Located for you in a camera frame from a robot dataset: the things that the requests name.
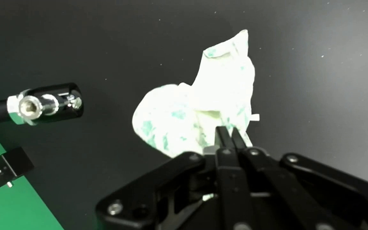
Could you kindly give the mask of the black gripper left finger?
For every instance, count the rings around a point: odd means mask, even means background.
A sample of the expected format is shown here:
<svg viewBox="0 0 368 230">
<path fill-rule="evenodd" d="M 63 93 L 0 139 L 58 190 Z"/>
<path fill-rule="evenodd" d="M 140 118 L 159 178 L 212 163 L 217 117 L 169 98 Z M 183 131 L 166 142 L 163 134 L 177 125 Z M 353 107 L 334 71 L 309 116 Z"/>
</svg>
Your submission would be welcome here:
<svg viewBox="0 0 368 230">
<path fill-rule="evenodd" d="M 249 227 L 250 192 L 236 128 L 214 130 L 215 150 L 186 151 L 95 205 L 98 230 L 236 230 Z"/>
</svg>

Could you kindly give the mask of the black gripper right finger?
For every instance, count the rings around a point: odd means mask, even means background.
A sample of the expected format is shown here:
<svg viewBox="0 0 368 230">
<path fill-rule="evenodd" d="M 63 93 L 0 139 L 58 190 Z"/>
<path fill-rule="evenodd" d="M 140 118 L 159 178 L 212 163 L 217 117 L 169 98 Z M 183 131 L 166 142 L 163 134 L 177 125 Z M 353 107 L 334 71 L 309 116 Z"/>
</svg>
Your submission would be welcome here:
<svg viewBox="0 0 368 230">
<path fill-rule="evenodd" d="M 298 154 L 278 162 L 247 148 L 233 128 L 231 140 L 247 167 L 290 213 L 296 230 L 368 230 L 368 182 Z"/>
</svg>

